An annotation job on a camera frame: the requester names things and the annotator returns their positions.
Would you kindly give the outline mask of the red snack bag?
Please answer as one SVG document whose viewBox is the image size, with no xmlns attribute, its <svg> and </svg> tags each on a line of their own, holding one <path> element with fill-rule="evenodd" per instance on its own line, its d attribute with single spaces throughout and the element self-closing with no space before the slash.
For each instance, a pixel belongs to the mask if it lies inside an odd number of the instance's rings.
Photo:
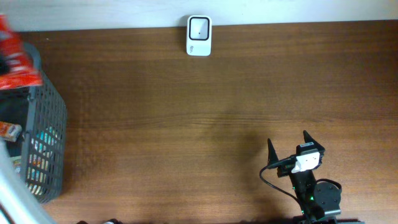
<svg viewBox="0 0 398 224">
<path fill-rule="evenodd" d="M 1 14 L 1 90 L 42 84 L 40 72 L 26 53 L 21 38 Z"/>
</svg>

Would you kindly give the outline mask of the orange snack pack in basket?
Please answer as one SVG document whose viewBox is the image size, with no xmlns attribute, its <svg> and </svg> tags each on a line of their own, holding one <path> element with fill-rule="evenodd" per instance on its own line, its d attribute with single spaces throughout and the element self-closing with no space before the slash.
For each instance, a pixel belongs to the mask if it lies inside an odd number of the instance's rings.
<svg viewBox="0 0 398 224">
<path fill-rule="evenodd" d="M 1 139 L 16 142 L 21 132 L 21 125 L 1 121 Z"/>
</svg>

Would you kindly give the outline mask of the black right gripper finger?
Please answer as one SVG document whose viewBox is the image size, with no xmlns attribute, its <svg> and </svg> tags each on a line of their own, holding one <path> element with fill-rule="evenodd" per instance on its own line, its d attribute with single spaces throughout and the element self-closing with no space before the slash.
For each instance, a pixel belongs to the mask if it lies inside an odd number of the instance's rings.
<svg viewBox="0 0 398 224">
<path fill-rule="evenodd" d="M 273 169 L 275 164 L 278 163 L 279 159 L 277 157 L 272 141 L 269 138 L 267 139 L 267 147 L 268 147 L 267 168 Z"/>
<path fill-rule="evenodd" d="M 312 142 L 317 149 L 323 149 L 323 146 L 320 143 L 318 143 L 316 140 L 314 140 L 314 138 L 312 138 L 311 135 L 309 135 L 309 133 L 306 130 L 303 130 L 303 138 L 305 143 Z"/>
</svg>

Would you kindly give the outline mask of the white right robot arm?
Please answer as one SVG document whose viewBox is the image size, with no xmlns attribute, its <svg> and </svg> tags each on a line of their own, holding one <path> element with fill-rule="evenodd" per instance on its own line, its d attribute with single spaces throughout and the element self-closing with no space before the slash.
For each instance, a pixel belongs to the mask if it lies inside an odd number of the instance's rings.
<svg viewBox="0 0 398 224">
<path fill-rule="evenodd" d="M 273 189 L 292 197 L 301 209 L 301 216 L 293 217 L 294 223 L 336 223 L 341 213 L 342 186 L 330 179 L 316 179 L 313 171 L 322 164 L 325 148 L 309 133 L 303 131 L 304 143 L 296 147 L 295 154 L 279 159 L 270 139 L 267 140 L 267 165 L 259 172 L 260 179 Z M 294 194 L 290 194 L 263 178 L 267 169 L 276 169 L 277 176 L 289 177 Z"/>
</svg>

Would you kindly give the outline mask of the white barcode scanner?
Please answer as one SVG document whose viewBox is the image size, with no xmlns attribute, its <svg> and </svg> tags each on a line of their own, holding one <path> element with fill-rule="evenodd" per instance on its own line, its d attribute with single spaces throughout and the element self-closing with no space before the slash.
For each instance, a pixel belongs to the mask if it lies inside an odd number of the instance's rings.
<svg viewBox="0 0 398 224">
<path fill-rule="evenodd" d="M 212 19 L 192 15 L 187 19 L 186 52 L 191 56 L 207 57 L 211 54 Z"/>
</svg>

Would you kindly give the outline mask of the grey plastic mesh basket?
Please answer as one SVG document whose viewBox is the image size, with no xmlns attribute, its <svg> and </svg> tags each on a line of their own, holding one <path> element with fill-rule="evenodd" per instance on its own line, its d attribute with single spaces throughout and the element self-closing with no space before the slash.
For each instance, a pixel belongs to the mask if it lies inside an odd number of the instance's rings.
<svg viewBox="0 0 398 224">
<path fill-rule="evenodd" d="M 39 51 L 24 49 L 42 77 L 41 86 L 1 91 L 1 121 L 19 124 L 15 142 L 6 143 L 10 157 L 21 159 L 19 177 L 39 203 L 57 198 L 62 191 L 67 107 L 42 70 Z"/>
</svg>

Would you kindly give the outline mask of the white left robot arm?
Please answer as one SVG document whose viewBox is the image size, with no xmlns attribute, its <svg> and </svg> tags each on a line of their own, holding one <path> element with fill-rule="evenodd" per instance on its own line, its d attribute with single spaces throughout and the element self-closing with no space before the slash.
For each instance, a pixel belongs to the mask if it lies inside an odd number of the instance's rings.
<svg viewBox="0 0 398 224">
<path fill-rule="evenodd" d="M 16 175 L 3 140 L 1 140 L 1 206 L 14 223 L 55 223 Z"/>
</svg>

